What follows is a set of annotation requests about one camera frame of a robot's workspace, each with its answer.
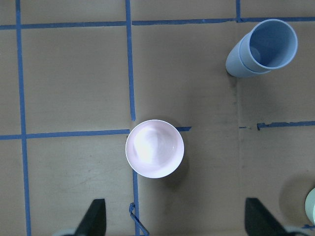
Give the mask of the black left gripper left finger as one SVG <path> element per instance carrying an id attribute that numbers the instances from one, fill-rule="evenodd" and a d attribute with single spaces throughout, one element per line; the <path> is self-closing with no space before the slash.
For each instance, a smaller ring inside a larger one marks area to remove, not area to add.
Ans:
<path id="1" fill-rule="evenodd" d="M 75 230 L 75 236 L 104 236 L 106 234 L 105 199 L 94 199 Z"/>

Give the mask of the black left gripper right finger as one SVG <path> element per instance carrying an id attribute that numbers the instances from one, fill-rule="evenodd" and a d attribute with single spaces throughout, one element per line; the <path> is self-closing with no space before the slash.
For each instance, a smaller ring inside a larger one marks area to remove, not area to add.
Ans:
<path id="1" fill-rule="evenodd" d="M 289 236 L 258 198 L 246 198 L 245 230 L 249 236 Z"/>

